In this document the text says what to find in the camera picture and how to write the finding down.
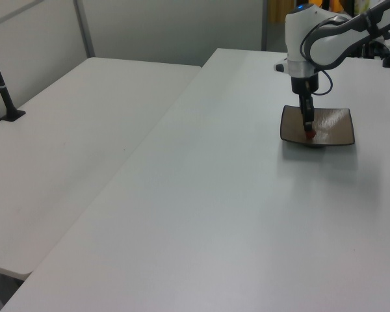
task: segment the brown plate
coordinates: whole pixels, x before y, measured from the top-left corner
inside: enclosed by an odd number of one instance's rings
[[[355,143],[349,109],[315,109],[314,138],[305,136],[302,113],[299,107],[285,106],[281,115],[280,138],[313,147],[344,146]]]

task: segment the yellow object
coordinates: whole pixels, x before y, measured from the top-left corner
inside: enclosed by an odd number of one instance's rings
[[[339,0],[331,0],[330,1],[331,11],[332,12],[342,12],[344,10],[343,6],[340,4]],[[322,5],[322,0],[309,0],[309,3],[313,3],[318,7]]]

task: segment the table surface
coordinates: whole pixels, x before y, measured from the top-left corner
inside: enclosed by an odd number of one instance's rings
[[[0,272],[39,265],[199,71],[90,58],[0,122]]]
[[[390,69],[330,71],[356,145],[309,149],[283,56],[218,50],[3,312],[390,311]]]

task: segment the white wall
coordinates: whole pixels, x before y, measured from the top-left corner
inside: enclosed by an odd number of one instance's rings
[[[261,49],[263,0],[79,0],[97,57],[203,66]]]
[[[85,59],[73,0],[45,0],[0,24],[0,69],[16,107]]]

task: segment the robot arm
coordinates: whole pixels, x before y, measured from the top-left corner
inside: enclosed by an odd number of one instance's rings
[[[276,64],[275,70],[291,76],[306,136],[312,138],[312,95],[319,88],[319,71],[338,67],[355,48],[386,33],[390,29],[390,0],[353,19],[315,5],[300,5],[286,16],[285,28],[287,59]]]
[[[390,30],[390,0],[349,21],[322,22],[306,39],[302,52],[320,70],[338,67],[357,47]]]

